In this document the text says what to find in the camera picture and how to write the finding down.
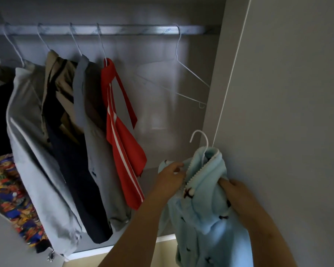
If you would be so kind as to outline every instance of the light blue fleece jacket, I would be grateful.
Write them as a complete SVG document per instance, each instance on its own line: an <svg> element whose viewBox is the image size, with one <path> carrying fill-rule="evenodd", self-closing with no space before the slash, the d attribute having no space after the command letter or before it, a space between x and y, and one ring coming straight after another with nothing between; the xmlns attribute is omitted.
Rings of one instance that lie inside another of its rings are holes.
<svg viewBox="0 0 334 267"><path fill-rule="evenodd" d="M162 232L171 220L178 248L176 262L182 267L253 266L250 239L237 214L218 185L227 179L221 152L209 147L202 165L205 147L184 161L185 182L163 211L159 224ZM158 171L172 161L163 161Z"/></svg>

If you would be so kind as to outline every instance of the closet rod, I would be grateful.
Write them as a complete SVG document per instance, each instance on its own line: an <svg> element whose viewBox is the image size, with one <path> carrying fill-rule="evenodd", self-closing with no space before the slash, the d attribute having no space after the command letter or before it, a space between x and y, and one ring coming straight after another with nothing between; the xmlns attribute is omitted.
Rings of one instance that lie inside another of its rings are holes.
<svg viewBox="0 0 334 267"><path fill-rule="evenodd" d="M0 24L0 35L4 35ZM100 25L102 35L177 35L175 25ZM97 35L97 25L73 25L75 35ZM220 34L220 25L181 25L182 35ZM5 27L8 35L37 35L37 25L9 25ZM41 35L71 35L69 24L39 26Z"/></svg>

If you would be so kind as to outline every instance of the white zipper teeth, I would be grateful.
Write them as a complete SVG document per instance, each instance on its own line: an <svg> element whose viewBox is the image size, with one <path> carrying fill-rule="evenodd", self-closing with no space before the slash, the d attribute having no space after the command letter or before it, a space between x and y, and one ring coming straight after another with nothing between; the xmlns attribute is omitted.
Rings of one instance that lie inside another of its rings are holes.
<svg viewBox="0 0 334 267"><path fill-rule="evenodd" d="M193 178L194 178L194 177L195 177L195 176L196 176L202 169L204 169L205 166L208 165L209 162L212 161L218 154L219 154L219 150L217 151L217 153L216 153L215 155L212 156L211 159L209 159L208 162L206 162L206 163L204 164L204 166L202 166L202 167L196 172L195 175L193 175L193 177L187 182L187 184L184 186L184 188L187 188L187 185L193 180Z"/></svg>

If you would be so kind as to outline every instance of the forearm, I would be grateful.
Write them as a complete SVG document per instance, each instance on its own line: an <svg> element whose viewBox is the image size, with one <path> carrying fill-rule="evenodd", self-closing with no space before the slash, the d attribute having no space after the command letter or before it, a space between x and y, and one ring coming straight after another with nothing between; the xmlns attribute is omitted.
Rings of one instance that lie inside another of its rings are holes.
<svg viewBox="0 0 334 267"><path fill-rule="evenodd" d="M149 267L165 202L151 193L99 267Z"/></svg>
<svg viewBox="0 0 334 267"><path fill-rule="evenodd" d="M281 233L267 215L248 227L254 267L297 267Z"/></svg>

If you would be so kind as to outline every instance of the person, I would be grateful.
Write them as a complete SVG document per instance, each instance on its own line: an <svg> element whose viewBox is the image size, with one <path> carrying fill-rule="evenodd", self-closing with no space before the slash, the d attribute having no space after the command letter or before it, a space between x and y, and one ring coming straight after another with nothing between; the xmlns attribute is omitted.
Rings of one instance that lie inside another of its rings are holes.
<svg viewBox="0 0 334 267"><path fill-rule="evenodd" d="M99 267L150 267L161 212L186 176L181 167L183 163L174 162L158 174L153 189ZM275 223L250 190L236 180L219 179L218 183L249 232L254 267L297 267Z"/></svg>

